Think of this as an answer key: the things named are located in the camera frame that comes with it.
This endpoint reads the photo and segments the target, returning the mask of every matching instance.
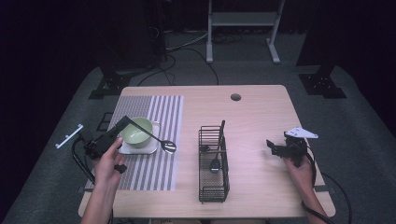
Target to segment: controller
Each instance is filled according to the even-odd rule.
[[[286,137],[285,146],[276,146],[273,142],[267,139],[267,146],[271,148],[273,155],[280,158],[291,158],[295,167],[300,167],[303,156],[307,154],[307,143],[303,138],[289,136],[284,133]]]
[[[91,133],[81,131],[80,134],[84,141],[85,154],[92,160],[101,158],[117,139],[119,133],[130,123],[131,120],[124,116],[112,129],[96,139],[92,137]],[[122,174],[126,171],[127,167],[125,165],[115,165],[114,169]]]

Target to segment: striped placemat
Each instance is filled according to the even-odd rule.
[[[183,96],[121,96],[109,129],[125,115],[130,119],[144,117],[160,123],[160,139],[173,141],[178,146],[183,99]],[[175,189],[177,155],[177,151],[169,154],[160,146],[149,155],[126,155],[125,165],[128,169],[122,175],[119,189]],[[86,189],[92,188],[93,184],[88,181]]]

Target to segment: wire rack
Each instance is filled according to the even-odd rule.
[[[199,130],[199,201],[223,203],[230,190],[224,121],[221,126],[202,126]],[[219,169],[211,168],[219,160]]]

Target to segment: white object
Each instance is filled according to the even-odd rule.
[[[81,130],[84,126],[82,126],[82,124],[78,125],[78,128],[70,135],[66,136],[66,139],[61,143],[61,144],[55,144],[56,148],[60,148],[61,146],[63,146],[67,141],[70,140],[70,138],[72,138],[76,133],[79,132],[79,130]]]
[[[158,121],[152,121],[151,123],[152,123],[152,134],[158,137],[160,135],[161,125]],[[151,154],[157,150],[159,144],[160,143],[153,138],[151,138],[151,140],[145,147],[140,147],[140,148],[132,147],[131,144],[122,142],[122,146],[119,149],[119,153],[125,155]]]
[[[292,137],[299,137],[299,138],[318,138],[317,134],[311,133],[300,127],[290,129],[286,132],[286,134]]]
[[[213,12],[212,0],[209,0],[207,16],[206,62],[213,63],[212,29],[213,26],[272,26],[271,38],[266,42],[274,63],[280,63],[274,46],[277,28],[282,17],[285,0],[281,0],[276,12]]]

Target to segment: white plate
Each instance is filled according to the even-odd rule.
[[[160,129],[161,125],[158,121],[152,121],[152,134],[156,137],[160,135]],[[130,144],[123,142],[122,147],[119,149],[120,154],[125,154],[125,155],[134,155],[134,154],[151,154],[155,152],[158,148],[158,145],[160,143],[151,138],[149,143],[145,147],[132,147]]]

